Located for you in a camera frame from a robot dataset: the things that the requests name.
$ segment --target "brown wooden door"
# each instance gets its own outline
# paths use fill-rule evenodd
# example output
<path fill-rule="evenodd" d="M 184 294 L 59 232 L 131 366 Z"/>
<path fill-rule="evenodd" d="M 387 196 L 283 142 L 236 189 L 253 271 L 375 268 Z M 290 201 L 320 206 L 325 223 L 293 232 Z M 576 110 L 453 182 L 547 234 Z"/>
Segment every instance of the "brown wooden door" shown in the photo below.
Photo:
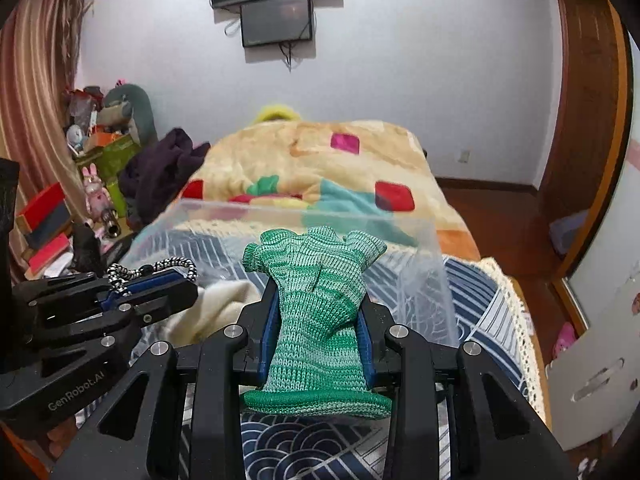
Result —
<path fill-rule="evenodd" d="M 607 0 L 559 0 L 563 67 L 558 123 L 540 187 L 549 221 L 589 209 L 618 106 L 618 45 Z"/>

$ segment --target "teal patch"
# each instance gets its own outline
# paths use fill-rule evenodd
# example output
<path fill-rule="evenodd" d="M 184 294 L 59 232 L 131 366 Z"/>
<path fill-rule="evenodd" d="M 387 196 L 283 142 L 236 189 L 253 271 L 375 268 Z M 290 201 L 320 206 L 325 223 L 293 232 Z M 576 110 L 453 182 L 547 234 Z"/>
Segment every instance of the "teal patch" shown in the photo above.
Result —
<path fill-rule="evenodd" d="M 340 218 L 320 212 L 367 215 L 376 218 Z M 376 205 L 375 193 L 346 189 L 327 179 L 321 180 L 320 200 L 306 210 L 303 224 L 307 228 L 327 225 L 342 234 L 360 230 L 387 242 L 411 247 L 418 245 L 415 238 L 396 227 L 394 214 L 391 211 L 384 211 Z"/>
<path fill-rule="evenodd" d="M 273 195 L 278 192 L 278 181 L 280 177 L 277 175 L 262 176 L 258 182 L 251 184 L 247 189 L 247 195 L 263 196 Z"/>

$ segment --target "dark purple clothing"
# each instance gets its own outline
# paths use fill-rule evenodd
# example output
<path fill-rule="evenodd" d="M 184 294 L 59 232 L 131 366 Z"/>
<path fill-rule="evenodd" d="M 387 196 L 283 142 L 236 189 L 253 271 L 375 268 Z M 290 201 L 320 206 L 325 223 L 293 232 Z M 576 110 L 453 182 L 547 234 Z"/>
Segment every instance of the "dark purple clothing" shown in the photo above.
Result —
<path fill-rule="evenodd" d="M 127 203 L 135 202 L 142 225 L 151 224 L 178 195 L 210 147 L 205 142 L 194 149 L 187 133 L 174 128 L 132 157 L 118 175 L 118 186 Z"/>

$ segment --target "green patch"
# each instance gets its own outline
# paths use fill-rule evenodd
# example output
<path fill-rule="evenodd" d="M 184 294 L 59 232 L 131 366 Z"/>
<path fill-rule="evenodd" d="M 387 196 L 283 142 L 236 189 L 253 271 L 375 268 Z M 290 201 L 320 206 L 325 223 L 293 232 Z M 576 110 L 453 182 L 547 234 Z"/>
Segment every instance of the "green patch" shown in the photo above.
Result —
<path fill-rule="evenodd" d="M 251 184 L 247 189 L 247 195 L 263 196 L 273 195 L 278 192 L 278 181 L 280 177 L 277 175 L 262 176 L 258 182 Z"/>

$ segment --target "blue gripper pad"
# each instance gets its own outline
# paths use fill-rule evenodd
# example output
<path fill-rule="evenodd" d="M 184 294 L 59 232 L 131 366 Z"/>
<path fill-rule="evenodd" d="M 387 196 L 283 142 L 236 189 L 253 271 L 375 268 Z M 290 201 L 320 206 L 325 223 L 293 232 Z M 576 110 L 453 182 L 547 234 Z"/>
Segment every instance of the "blue gripper pad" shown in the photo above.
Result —
<path fill-rule="evenodd" d="M 127 285 L 127 289 L 132 294 L 137 294 L 139 292 L 144 292 L 145 290 L 149 290 L 150 288 L 154 288 L 155 286 L 165 285 L 167 283 L 176 282 L 177 280 L 184 279 L 184 276 L 178 272 L 177 270 L 171 270 L 168 273 L 162 275 L 152 274 L 148 278 L 144 280 L 136 280 L 135 282 Z M 115 290 L 112 290 L 107 299 L 100 302 L 100 308 L 103 312 L 108 310 L 113 310 L 116 308 L 116 301 L 121 298 Z"/>
<path fill-rule="evenodd" d="M 361 310 L 358 311 L 358 317 L 356 318 L 356 340 L 358 342 L 360 360 L 362 361 L 364 380 L 367 382 L 367 388 L 372 388 L 375 382 L 376 371 L 373 367 L 371 338 L 369 336 L 367 324 L 364 321 L 364 314 Z"/>
<path fill-rule="evenodd" d="M 264 325 L 264 332 L 260 342 L 260 362 L 258 363 L 258 380 L 260 384 L 267 382 L 269 374 L 269 366 L 273 353 L 276 351 L 278 336 L 280 335 L 280 295 L 278 289 L 271 298 L 271 306 L 269 307 L 269 317 Z"/>

